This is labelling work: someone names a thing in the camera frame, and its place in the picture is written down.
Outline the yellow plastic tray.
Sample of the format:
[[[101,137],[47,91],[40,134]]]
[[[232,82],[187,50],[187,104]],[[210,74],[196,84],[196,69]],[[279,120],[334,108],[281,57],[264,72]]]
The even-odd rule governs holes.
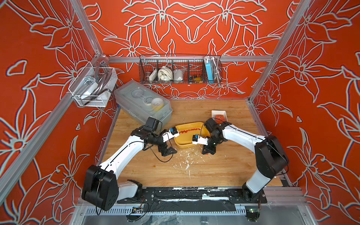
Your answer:
[[[203,125],[203,122],[193,122],[175,126],[180,134],[178,137],[175,138],[175,143],[177,147],[181,149],[193,147],[193,135],[202,135],[204,137],[209,137],[210,133]]]

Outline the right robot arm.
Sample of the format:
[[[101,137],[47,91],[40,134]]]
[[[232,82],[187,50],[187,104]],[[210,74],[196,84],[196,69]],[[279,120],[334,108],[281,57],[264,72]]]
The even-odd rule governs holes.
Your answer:
[[[256,135],[217,118],[208,119],[204,126],[210,136],[194,135],[192,140],[194,144],[203,145],[203,155],[214,155],[217,146],[227,141],[233,141],[254,153],[256,171],[242,186],[242,196],[247,202],[260,194],[278,173],[289,168],[288,156],[280,141],[273,135]]]

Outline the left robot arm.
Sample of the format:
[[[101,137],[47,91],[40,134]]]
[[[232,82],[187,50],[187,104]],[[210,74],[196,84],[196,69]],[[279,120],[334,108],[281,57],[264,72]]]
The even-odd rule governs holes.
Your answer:
[[[81,198],[104,211],[124,199],[142,198],[143,186],[134,180],[118,184],[117,180],[131,159],[139,152],[157,146],[163,157],[173,156],[176,150],[168,146],[171,139],[180,135],[175,127],[156,134],[161,121],[149,117],[145,125],[134,129],[127,141],[106,161],[98,166],[91,165],[85,174]]]

